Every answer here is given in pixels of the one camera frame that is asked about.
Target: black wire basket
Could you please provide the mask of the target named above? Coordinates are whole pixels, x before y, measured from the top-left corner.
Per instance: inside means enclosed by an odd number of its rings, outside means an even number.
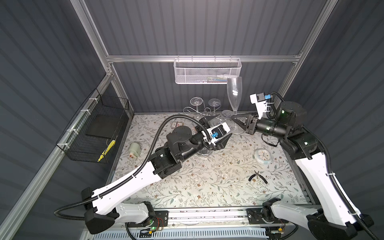
[[[68,139],[56,145],[71,160],[108,163],[122,141],[118,136],[128,124],[128,110],[128,99],[99,95],[87,110],[82,110],[78,123],[72,129],[68,125],[62,133],[64,136],[70,131]]]

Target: pliers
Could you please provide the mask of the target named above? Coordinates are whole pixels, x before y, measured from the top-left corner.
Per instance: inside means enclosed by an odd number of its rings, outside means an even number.
[[[255,174],[252,174],[252,175],[249,177],[248,181],[251,181],[252,178],[254,178],[255,176],[260,177],[266,184],[268,183],[268,182],[265,180],[265,178],[259,174],[259,171],[257,171],[257,172],[255,171]]]

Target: round clock face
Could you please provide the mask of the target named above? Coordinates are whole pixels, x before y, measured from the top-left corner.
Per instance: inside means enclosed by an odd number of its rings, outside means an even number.
[[[268,161],[271,159],[271,153],[266,149],[256,150],[256,155],[260,160]]]

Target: black pad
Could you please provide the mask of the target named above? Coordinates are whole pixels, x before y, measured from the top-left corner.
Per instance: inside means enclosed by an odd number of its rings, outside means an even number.
[[[115,117],[97,115],[85,134],[93,137],[111,139],[119,124],[119,120],[119,118]]]

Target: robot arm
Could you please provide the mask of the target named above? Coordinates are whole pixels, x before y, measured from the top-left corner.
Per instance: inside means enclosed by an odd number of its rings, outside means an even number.
[[[102,188],[93,191],[89,188],[83,190],[83,200],[96,198],[85,205],[87,212],[84,215],[84,220],[89,232],[91,234],[102,232],[115,222],[134,222],[142,223],[143,226],[150,225],[150,222],[156,216],[149,202],[141,204],[125,204],[122,202],[143,187],[160,181],[181,169],[185,160],[203,148],[207,147],[211,150],[223,149],[232,133],[227,134],[230,131],[227,123],[210,127],[208,121],[215,117],[202,118],[199,122],[205,129],[196,126],[197,133],[195,135],[192,135],[191,129],[187,126],[175,128],[171,133],[167,134],[167,142],[164,146],[155,150],[149,157],[149,162],[144,165],[137,175],[134,175],[134,173],[140,167]],[[132,179],[110,193],[98,197],[101,193],[118,186],[128,178]]]
[[[361,214],[328,168],[329,155],[327,156],[324,144],[303,126],[306,111],[301,105],[284,101],[279,96],[282,103],[271,117],[270,113],[268,114],[268,104],[273,104],[273,101],[268,101],[270,95],[261,93],[250,97],[251,102],[256,104],[258,113],[248,116],[247,121],[252,124],[238,123],[239,120],[236,119],[237,123],[248,129],[250,134],[259,132],[279,138],[282,148],[307,177],[322,206],[322,209],[309,209],[274,198],[263,204],[264,220],[273,222],[276,218],[285,219],[310,230],[317,239],[352,239],[357,235],[357,231],[363,229],[361,223],[358,223],[359,220],[366,227],[372,226],[372,218]],[[334,184],[343,196],[337,192]],[[352,209],[348,209],[342,197]]]

